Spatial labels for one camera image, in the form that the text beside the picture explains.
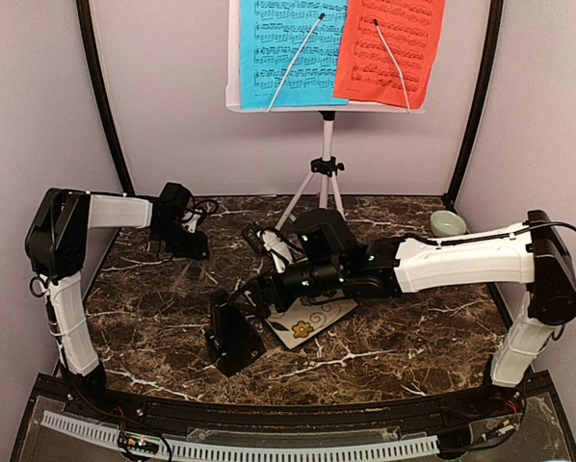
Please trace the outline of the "clear plastic metronome cover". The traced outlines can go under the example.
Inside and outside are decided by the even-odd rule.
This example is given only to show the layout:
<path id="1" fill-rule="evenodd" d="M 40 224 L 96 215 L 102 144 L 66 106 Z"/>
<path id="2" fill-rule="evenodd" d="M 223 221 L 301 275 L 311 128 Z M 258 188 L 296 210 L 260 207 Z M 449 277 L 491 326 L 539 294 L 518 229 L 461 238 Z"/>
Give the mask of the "clear plastic metronome cover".
<path id="1" fill-rule="evenodd" d="M 194 296 L 200 294 L 200 281 L 204 275 L 204 265 L 201 262 L 187 262 L 172 282 L 170 298 Z"/>

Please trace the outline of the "black metronome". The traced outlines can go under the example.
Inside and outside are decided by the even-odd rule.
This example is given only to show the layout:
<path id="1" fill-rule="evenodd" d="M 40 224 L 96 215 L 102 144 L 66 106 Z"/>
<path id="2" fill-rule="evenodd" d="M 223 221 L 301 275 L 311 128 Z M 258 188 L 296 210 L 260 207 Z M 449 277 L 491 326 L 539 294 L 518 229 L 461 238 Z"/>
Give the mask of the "black metronome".
<path id="1" fill-rule="evenodd" d="M 211 360 L 226 377 L 242 371 L 266 352 L 262 338 L 229 301 L 224 289 L 211 295 L 210 327 L 205 339 Z"/>

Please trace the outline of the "white perforated music stand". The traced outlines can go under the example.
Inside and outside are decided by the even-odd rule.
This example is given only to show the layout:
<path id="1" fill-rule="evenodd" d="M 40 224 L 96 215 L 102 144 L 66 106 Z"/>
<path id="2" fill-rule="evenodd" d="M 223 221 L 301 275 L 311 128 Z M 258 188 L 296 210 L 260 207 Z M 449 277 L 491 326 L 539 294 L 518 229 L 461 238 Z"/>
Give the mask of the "white perforated music stand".
<path id="1" fill-rule="evenodd" d="M 383 105 L 380 103 L 348 101 L 345 106 L 323 106 L 323 107 L 288 107 L 268 109 L 265 111 L 246 111 L 241 106 L 241 80 L 240 80 L 240 3 L 242 1 L 232 1 L 228 7 L 228 81 L 225 90 L 225 104 L 228 110 L 241 114 L 269 114 L 288 112 L 313 112 L 318 113 L 323 118 L 323 147 L 320 158 L 311 163 L 309 173 L 299 186 L 291 202 L 281 215 L 279 221 L 286 222 L 296 203 L 303 195 L 314 177 L 320 177 L 320 204 L 327 206 L 330 198 L 335 200 L 336 207 L 343 207 L 342 198 L 339 192 L 337 175 L 343 166 L 332 155 L 333 127 L 335 116 L 339 112 L 361 112 L 361 113 L 388 113 L 388 114 L 408 114 L 420 115 L 425 110 L 408 111 L 402 108 Z"/>

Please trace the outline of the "blue sheet music paper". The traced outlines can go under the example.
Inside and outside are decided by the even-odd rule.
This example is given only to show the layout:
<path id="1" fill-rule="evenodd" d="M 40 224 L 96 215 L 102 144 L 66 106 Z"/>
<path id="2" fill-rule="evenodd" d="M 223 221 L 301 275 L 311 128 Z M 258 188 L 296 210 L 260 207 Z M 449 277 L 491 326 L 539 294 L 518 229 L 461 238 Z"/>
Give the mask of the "blue sheet music paper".
<path id="1" fill-rule="evenodd" d="M 347 105 L 334 96 L 347 9 L 346 1 L 242 1 L 242 108 Z"/>

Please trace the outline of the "red sheet music paper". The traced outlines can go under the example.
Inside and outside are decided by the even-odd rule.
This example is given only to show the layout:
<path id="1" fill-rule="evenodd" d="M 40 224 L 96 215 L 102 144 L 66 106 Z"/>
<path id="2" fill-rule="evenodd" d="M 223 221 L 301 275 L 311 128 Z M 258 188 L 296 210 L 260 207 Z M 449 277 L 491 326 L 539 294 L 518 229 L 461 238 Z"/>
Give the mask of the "red sheet music paper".
<path id="1" fill-rule="evenodd" d="M 333 96 L 422 108 L 442 32 L 444 0 L 356 0 L 347 8 Z"/>

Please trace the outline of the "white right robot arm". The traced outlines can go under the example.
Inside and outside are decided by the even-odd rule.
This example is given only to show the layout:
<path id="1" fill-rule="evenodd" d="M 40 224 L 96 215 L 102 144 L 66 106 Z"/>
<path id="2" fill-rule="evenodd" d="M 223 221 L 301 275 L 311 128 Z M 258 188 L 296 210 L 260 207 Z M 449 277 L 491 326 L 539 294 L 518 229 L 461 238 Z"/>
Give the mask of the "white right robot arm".
<path id="1" fill-rule="evenodd" d="M 494 353 L 488 381 L 471 408 L 494 416 L 558 327 L 576 318 L 576 275 L 558 230 L 541 210 L 498 230 L 447 238 L 404 234 L 361 244 L 342 215 L 317 208 L 293 230 L 303 259 L 263 273 L 242 289 L 257 315 L 286 311 L 299 297 L 341 291 L 348 298 L 388 299 L 423 290 L 481 283 L 526 287 L 520 312 Z"/>

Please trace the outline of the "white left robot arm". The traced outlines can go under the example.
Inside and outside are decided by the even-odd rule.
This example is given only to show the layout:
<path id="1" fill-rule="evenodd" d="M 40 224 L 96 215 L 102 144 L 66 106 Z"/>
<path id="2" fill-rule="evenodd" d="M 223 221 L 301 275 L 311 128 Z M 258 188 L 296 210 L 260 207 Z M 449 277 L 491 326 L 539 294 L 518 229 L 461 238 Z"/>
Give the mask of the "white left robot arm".
<path id="1" fill-rule="evenodd" d="M 83 305 L 82 268 L 88 232 L 99 228 L 148 229 L 150 239 L 177 258 L 206 260 L 208 239 L 198 229 L 212 214 L 207 201 L 193 203 L 186 187 L 168 183 L 158 196 L 49 189 L 25 240 L 61 365 L 73 376 L 105 376 L 92 344 Z"/>

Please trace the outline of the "floral square ceramic plate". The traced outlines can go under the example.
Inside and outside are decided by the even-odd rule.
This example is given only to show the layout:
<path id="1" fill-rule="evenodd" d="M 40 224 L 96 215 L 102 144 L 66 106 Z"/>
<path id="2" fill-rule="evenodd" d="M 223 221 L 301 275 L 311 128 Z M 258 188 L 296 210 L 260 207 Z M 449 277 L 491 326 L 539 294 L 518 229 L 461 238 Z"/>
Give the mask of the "floral square ceramic plate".
<path id="1" fill-rule="evenodd" d="M 300 297 L 286 311 L 270 309 L 266 324 L 281 343 L 293 350 L 350 314 L 358 303 L 341 291 Z"/>

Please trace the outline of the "pale green ceramic bowl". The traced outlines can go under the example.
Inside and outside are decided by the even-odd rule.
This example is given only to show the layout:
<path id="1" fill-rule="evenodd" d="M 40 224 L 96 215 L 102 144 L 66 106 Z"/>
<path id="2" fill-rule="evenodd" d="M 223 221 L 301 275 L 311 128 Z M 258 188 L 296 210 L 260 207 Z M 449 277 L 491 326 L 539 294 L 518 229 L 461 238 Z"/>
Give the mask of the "pale green ceramic bowl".
<path id="1" fill-rule="evenodd" d="M 435 211 L 430 216 L 430 227 L 435 237 L 454 237 L 464 235 L 467 226 L 462 217 L 447 210 Z"/>

